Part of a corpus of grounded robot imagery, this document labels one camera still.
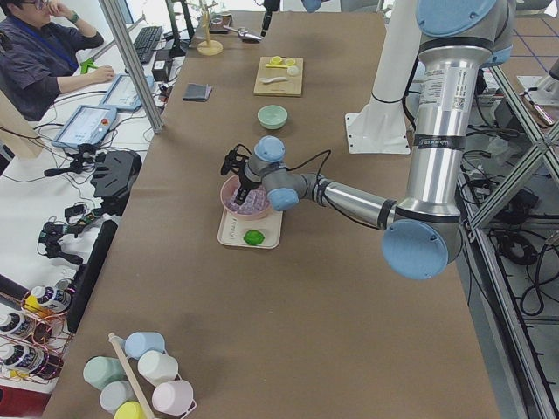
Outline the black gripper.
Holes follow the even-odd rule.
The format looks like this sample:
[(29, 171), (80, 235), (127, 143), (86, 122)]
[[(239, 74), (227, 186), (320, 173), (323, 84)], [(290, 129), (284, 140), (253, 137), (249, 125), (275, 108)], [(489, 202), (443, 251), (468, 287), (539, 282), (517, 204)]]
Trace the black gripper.
[(245, 163), (238, 171), (238, 178), (240, 181), (240, 187), (237, 189), (234, 202), (237, 205), (244, 205), (250, 192), (261, 185), (261, 179), (259, 175), (255, 174), (251, 170), (248, 163)]
[(272, 21), (272, 13), (280, 9), (280, 0), (264, 0), (262, 5), (265, 8), (266, 12), (263, 16), (260, 36), (264, 37), (267, 34), (270, 23)]

